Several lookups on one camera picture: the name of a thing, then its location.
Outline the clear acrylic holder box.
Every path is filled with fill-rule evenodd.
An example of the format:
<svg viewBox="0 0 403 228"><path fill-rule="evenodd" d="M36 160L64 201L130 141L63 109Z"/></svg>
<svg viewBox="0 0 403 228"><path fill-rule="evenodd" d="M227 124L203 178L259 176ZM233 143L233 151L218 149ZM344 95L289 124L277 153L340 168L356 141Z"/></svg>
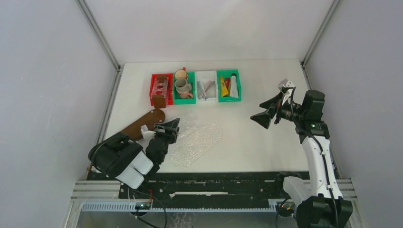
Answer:
<svg viewBox="0 0 403 228"><path fill-rule="evenodd" d="M197 118L189 116L181 116L179 122L177 142L187 139L200 128L201 124L199 123Z"/></svg>

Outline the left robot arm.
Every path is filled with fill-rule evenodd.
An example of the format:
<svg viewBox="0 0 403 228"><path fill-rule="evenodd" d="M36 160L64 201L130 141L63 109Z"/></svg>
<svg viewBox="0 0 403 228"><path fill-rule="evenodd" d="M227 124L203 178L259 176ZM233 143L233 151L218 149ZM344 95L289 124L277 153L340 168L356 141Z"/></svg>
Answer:
<svg viewBox="0 0 403 228"><path fill-rule="evenodd" d="M88 159L96 170L109 178L115 178L130 187L137 198L147 195L146 176L156 173L168 153L170 144L177 141L180 118L154 124L150 130L140 127L141 135L149 141L144 148L129 135L119 132L94 146Z"/></svg>

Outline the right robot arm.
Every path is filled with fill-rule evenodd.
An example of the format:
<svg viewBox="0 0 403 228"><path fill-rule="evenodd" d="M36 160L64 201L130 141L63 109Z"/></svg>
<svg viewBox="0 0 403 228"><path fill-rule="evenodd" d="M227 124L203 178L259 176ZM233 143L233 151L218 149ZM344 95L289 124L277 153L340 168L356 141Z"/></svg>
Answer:
<svg viewBox="0 0 403 228"><path fill-rule="evenodd" d="M294 102L295 88L286 87L273 98L260 103L263 112L251 120L268 129L272 120L291 121L305 152L310 186L297 175L283 177L275 184L275 193L295 204L294 218L300 228L344 228L353 213L338 186L330 156L330 133L322 120L325 94L308 90L303 103Z"/></svg>

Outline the clear holder with wooden ends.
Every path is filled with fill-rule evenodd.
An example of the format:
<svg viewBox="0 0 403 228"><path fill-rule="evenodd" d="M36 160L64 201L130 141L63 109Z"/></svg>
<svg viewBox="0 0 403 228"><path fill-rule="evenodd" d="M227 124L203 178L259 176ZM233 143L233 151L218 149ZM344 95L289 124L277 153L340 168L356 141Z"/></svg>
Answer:
<svg viewBox="0 0 403 228"><path fill-rule="evenodd" d="M155 109L166 108L168 102L168 76L167 74L152 75L152 88L150 99Z"/></svg>

